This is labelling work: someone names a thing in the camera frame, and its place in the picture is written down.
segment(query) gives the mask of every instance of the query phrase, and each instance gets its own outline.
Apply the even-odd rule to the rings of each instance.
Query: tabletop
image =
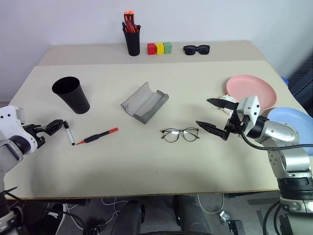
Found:
[[[46,143],[24,156],[6,175],[5,187],[18,186],[14,193],[22,198],[278,189],[266,151],[232,134],[223,141],[200,129],[195,121],[224,128],[227,114],[206,99],[225,94],[227,80],[238,74],[268,82],[277,94],[274,107],[305,110],[254,45],[209,44],[212,54],[195,57],[184,55],[181,44],[173,44],[173,55],[158,56],[146,55],[143,45],[138,57],[130,57],[125,45],[51,48],[10,103],[24,108],[26,124],[67,120],[76,142],[115,127],[119,131],[76,146],[69,143],[64,128],[51,137],[45,135]],[[236,56],[238,47],[241,53]],[[80,80],[90,103],[87,113],[75,114],[52,92],[53,83],[66,76]],[[142,124],[120,104],[145,82],[169,99]],[[200,139],[168,143],[161,139],[160,131],[170,127],[197,127]]]

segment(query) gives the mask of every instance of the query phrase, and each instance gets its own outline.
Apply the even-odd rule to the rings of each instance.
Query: white wall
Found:
[[[313,0],[0,0],[0,101],[49,45],[123,42],[129,9],[142,42],[250,40],[284,76],[313,49]]]

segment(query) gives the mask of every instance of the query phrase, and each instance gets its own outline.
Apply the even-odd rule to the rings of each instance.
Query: red block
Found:
[[[156,54],[156,45],[154,43],[147,44],[147,51],[148,55],[155,55]]]

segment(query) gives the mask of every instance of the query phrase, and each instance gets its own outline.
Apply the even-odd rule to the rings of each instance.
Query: black pen holder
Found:
[[[137,56],[140,54],[139,34],[140,30],[136,33],[126,33],[124,31],[128,53],[131,56]]]

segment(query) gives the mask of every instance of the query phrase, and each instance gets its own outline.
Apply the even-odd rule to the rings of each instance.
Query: green block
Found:
[[[164,45],[164,54],[171,54],[172,52],[172,44],[170,42],[163,43]]]

